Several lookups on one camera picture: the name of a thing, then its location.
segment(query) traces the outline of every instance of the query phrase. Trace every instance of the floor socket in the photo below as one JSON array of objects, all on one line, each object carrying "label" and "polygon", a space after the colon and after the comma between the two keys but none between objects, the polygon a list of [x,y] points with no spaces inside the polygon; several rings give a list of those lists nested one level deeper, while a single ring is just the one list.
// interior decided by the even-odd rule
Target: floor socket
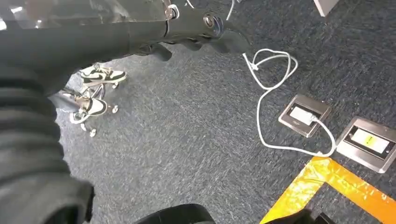
[{"label": "floor socket", "polygon": [[312,116],[323,122],[330,111],[331,109],[328,105],[297,94],[282,112],[278,121],[309,138],[319,128],[319,124],[311,120]]},{"label": "floor socket", "polygon": [[337,152],[385,173],[396,158],[396,131],[370,120],[354,117],[337,140]]}]

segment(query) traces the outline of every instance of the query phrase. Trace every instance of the yellow floor tape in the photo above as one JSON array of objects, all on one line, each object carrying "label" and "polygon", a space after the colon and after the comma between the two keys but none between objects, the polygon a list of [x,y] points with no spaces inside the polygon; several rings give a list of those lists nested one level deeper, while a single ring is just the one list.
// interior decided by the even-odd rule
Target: yellow floor tape
[{"label": "yellow floor tape", "polygon": [[396,202],[330,158],[313,157],[269,210],[260,224],[303,209],[328,183],[384,224],[396,224]]}]

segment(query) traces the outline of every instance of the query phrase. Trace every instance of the white sneaker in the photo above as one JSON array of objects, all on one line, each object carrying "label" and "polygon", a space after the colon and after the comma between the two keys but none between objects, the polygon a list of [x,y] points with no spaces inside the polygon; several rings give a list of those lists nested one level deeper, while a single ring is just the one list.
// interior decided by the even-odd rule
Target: white sneaker
[{"label": "white sneaker", "polygon": [[111,70],[110,68],[95,68],[94,66],[80,70],[83,84],[91,87],[99,84],[117,83],[127,78],[125,72]]},{"label": "white sneaker", "polygon": [[107,111],[107,103],[104,100],[96,98],[80,98],[76,102],[81,109],[91,116],[99,116]]}]

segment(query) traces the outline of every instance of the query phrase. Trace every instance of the white power cord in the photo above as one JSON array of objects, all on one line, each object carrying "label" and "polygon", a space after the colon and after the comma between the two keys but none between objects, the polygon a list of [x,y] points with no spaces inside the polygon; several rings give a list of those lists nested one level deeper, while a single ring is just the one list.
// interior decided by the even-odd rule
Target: white power cord
[{"label": "white power cord", "polygon": [[[272,52],[272,53],[277,54],[277,55],[267,57],[267,58],[261,60],[260,62],[255,63],[255,60],[256,60],[256,58],[257,58],[257,55],[258,55],[260,52],[263,52],[263,51],[269,51],[269,52]],[[300,148],[288,147],[288,146],[274,146],[274,145],[270,145],[270,144],[268,144],[268,143],[265,142],[265,140],[264,140],[264,138],[263,138],[263,136],[262,136],[262,133],[261,133],[261,128],[260,128],[260,106],[261,106],[261,101],[262,101],[262,99],[263,99],[265,96],[267,96],[271,91],[273,91],[274,89],[276,89],[276,88],[278,88],[279,86],[281,86],[281,85],[284,83],[284,81],[286,81],[286,80],[297,70],[298,62],[297,62],[297,60],[296,60],[294,57],[290,56],[290,54],[287,53],[287,52],[284,52],[284,51],[276,51],[276,50],[271,50],[271,49],[261,49],[261,50],[257,51],[256,54],[255,54],[255,56],[253,57],[253,61],[252,61],[252,62],[250,62],[250,61],[248,60],[248,57],[246,56],[246,53],[243,53],[242,55],[243,55],[243,57],[245,58],[245,61],[246,61],[246,63],[247,63],[247,66],[249,67],[249,70],[250,70],[250,72],[251,72],[252,75],[253,75],[253,78],[255,78],[256,82],[258,83],[258,85],[259,85],[262,89],[266,90],[266,92],[260,97],[260,99],[259,99],[259,101],[258,101],[258,103],[257,103],[257,112],[256,112],[257,131],[258,131],[258,133],[259,133],[259,137],[260,137],[260,140],[261,140],[262,144],[263,144],[264,146],[268,147],[268,148],[293,150],[293,151],[298,151],[298,152],[301,152],[301,153],[309,154],[309,155],[312,155],[312,156],[329,157],[330,155],[332,155],[332,154],[334,153],[336,147],[337,147],[337,146],[336,146],[336,143],[335,143],[334,136],[333,136],[333,134],[330,132],[330,130],[326,127],[326,125],[324,125],[324,124],[323,124],[317,117],[315,117],[315,116],[313,116],[313,117],[311,118],[311,121],[317,122],[320,126],[322,126],[322,128],[323,128],[323,129],[326,131],[326,133],[329,135],[330,140],[331,140],[331,142],[332,142],[332,147],[331,147],[331,149],[330,149],[330,151],[329,151],[328,153],[326,153],[326,154],[322,154],[321,152],[319,152],[319,153],[313,153],[313,152],[310,152],[310,151],[307,151],[307,150],[303,150],[303,149],[300,149]],[[258,78],[257,78],[257,76],[256,76],[256,74],[255,74],[254,71],[255,71],[255,70],[258,70],[258,66],[259,66],[260,64],[262,64],[262,63],[264,63],[264,62],[266,62],[266,61],[275,59],[275,58],[280,58],[280,57],[286,57],[286,58],[288,58],[288,66],[287,66],[287,70],[286,70],[286,73],[285,73],[283,79],[282,79],[279,83],[277,83],[276,85],[274,85],[274,86],[271,86],[271,87],[266,87],[266,86],[264,86],[264,85],[258,80]],[[293,68],[292,71],[290,71],[290,68],[291,68],[291,60],[293,60],[294,63],[295,63],[294,68]]]},{"label": "white power cord", "polygon": [[[191,4],[190,0],[186,0],[186,1],[187,1],[187,4],[188,4],[191,8],[194,8],[194,6]],[[230,8],[230,11],[228,12],[228,15],[227,15],[226,20],[229,20],[229,19],[230,19],[231,13],[232,13],[233,10],[234,10],[234,6],[235,6],[235,0],[232,0],[231,8]]]}]

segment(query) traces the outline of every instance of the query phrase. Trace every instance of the shoe sole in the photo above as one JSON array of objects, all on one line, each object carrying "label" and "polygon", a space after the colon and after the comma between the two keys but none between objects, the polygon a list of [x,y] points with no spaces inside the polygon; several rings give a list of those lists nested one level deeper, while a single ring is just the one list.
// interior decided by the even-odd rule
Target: shoe sole
[{"label": "shoe sole", "polygon": [[93,86],[100,85],[100,84],[114,84],[114,83],[119,83],[121,81],[124,81],[126,78],[127,78],[127,76],[125,75],[124,77],[121,77],[121,78],[116,79],[116,80],[100,80],[100,81],[97,81],[97,82],[84,83],[84,85],[86,87],[93,87]]}]

